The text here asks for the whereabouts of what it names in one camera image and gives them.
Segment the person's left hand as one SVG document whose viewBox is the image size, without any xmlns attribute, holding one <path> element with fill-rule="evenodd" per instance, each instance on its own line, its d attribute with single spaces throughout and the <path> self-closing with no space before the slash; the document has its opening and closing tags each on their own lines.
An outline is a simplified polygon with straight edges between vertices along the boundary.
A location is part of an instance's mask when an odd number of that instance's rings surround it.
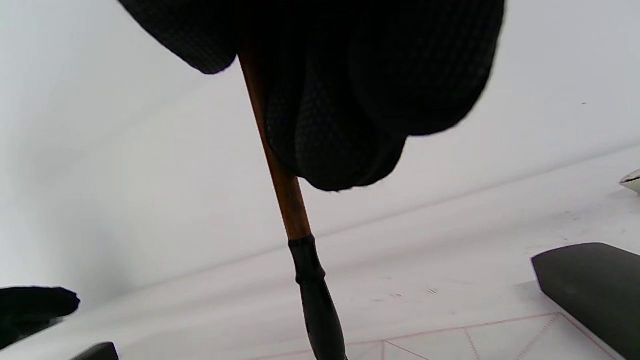
<svg viewBox="0 0 640 360">
<path fill-rule="evenodd" d="M 63 287 L 23 286 L 0 290 L 0 348 L 55 325 L 78 310 L 78 295 Z"/>
</svg>

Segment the person's right hand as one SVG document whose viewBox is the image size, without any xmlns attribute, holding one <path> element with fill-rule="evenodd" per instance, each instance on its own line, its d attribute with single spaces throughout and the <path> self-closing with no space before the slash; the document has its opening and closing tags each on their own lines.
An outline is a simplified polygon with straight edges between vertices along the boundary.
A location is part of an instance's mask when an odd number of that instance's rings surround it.
<svg viewBox="0 0 640 360">
<path fill-rule="evenodd" d="M 275 157 L 315 189 L 367 187 L 409 137 L 458 125 L 489 82 L 505 0 L 121 0 L 205 75 L 226 70 L 253 21 Z"/>
</svg>

